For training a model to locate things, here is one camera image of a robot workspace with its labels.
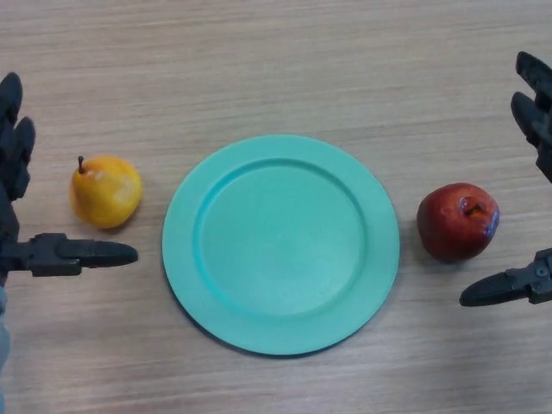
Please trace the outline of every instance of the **table surface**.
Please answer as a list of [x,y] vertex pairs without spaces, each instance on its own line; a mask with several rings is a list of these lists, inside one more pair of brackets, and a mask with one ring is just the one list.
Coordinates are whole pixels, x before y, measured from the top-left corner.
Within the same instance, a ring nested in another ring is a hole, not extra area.
[[[16,202],[44,231],[133,244],[137,264],[72,279],[13,274],[2,385],[9,413],[544,413],[549,304],[464,309],[471,282],[552,245],[552,186],[510,112],[514,62],[552,62],[549,0],[19,0],[2,2],[0,67],[18,71],[37,142]],[[207,338],[160,263],[166,207],[214,150],[313,136],[382,181],[402,235],[397,283],[373,321],[308,358],[268,360]],[[77,156],[120,154],[144,198],[116,234],[79,223]],[[496,198],[489,248],[460,267],[420,248],[425,194],[467,181]]]

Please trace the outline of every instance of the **yellow pear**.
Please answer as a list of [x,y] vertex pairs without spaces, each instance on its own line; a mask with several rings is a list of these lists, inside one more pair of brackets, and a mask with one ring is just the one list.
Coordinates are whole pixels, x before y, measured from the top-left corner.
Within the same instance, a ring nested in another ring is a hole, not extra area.
[[69,198],[78,218],[98,229],[125,223],[141,199],[140,174],[128,161],[114,155],[85,160],[78,157]]

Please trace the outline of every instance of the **plate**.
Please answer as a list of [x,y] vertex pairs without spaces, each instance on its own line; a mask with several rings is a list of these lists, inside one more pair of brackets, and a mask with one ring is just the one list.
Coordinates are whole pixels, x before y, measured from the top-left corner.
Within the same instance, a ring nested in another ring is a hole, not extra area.
[[357,159],[311,138],[266,135],[188,174],[162,251],[174,296],[209,334],[257,354],[308,354],[351,336],[384,303],[398,224]]

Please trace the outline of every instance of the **red apple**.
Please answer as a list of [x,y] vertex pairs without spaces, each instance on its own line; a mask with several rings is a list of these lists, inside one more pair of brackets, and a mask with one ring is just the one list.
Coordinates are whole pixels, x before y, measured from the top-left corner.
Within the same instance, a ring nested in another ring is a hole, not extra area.
[[445,185],[423,199],[417,230],[425,249],[447,263],[471,259],[491,242],[499,226],[499,206],[476,185]]

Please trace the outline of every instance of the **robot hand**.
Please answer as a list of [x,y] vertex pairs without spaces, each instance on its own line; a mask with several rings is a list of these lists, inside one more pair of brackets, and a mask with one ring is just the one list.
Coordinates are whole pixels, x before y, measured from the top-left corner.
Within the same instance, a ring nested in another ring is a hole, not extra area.
[[[517,125],[536,148],[536,166],[552,182],[552,69],[526,52],[517,55],[516,72],[535,91],[535,100],[521,92],[511,99]],[[509,269],[470,285],[462,306],[487,306],[528,298],[532,304],[552,300],[552,248],[537,252],[522,269]]]
[[110,241],[68,240],[64,234],[42,234],[19,242],[19,222],[12,202],[22,198],[30,176],[35,145],[29,118],[16,125],[22,83],[15,73],[0,83],[0,285],[8,272],[28,270],[33,276],[77,275],[82,267],[122,266],[138,260],[132,247]]

